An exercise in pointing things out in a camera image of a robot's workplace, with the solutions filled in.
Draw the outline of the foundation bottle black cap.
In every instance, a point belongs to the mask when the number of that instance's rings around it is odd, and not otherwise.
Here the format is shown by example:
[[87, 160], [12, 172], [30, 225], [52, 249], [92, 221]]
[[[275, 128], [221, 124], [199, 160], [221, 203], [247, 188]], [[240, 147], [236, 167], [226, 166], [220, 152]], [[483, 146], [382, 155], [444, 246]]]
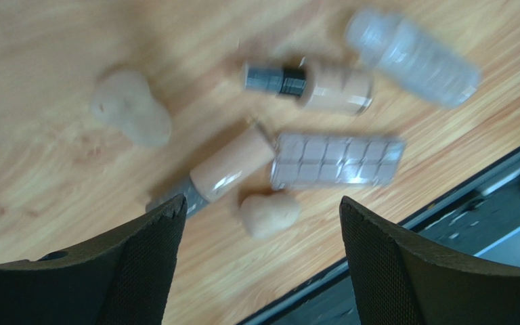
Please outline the foundation bottle black cap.
[[297, 67], [245, 62], [245, 90], [292, 98], [303, 109], [361, 114], [372, 103], [374, 79], [362, 69], [304, 58]]

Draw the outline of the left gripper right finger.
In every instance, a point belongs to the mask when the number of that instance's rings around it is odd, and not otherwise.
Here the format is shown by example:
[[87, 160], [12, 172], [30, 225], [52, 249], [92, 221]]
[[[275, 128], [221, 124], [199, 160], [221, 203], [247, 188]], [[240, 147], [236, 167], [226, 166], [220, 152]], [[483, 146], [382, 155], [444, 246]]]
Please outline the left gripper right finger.
[[520, 267], [442, 246], [347, 196], [339, 216], [362, 324], [520, 324]]

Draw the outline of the clear plastic bottle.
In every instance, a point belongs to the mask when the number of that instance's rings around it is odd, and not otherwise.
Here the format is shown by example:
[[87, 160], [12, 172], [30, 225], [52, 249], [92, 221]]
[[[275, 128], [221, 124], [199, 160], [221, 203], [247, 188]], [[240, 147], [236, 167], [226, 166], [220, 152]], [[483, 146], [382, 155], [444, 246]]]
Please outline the clear plastic bottle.
[[401, 88], [446, 108], [465, 103], [481, 83], [481, 69], [397, 13], [356, 12], [345, 42], [361, 63]]

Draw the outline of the concealer tube grey cap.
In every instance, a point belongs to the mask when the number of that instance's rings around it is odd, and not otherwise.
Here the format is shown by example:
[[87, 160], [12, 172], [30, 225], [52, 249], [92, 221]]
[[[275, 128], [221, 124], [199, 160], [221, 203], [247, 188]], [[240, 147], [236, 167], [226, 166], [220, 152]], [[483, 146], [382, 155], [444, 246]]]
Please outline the concealer tube grey cap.
[[218, 201], [246, 178], [274, 160], [276, 149], [265, 129], [256, 124], [190, 170], [163, 195], [152, 199], [146, 211], [152, 211], [177, 195], [184, 195], [190, 218]]

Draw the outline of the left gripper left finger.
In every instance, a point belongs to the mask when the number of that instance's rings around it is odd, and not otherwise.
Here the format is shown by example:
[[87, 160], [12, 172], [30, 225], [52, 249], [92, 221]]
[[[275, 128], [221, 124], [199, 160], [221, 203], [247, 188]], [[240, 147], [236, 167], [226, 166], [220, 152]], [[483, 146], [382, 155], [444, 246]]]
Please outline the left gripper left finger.
[[178, 195], [36, 261], [0, 264], [0, 324], [160, 324], [187, 207]]

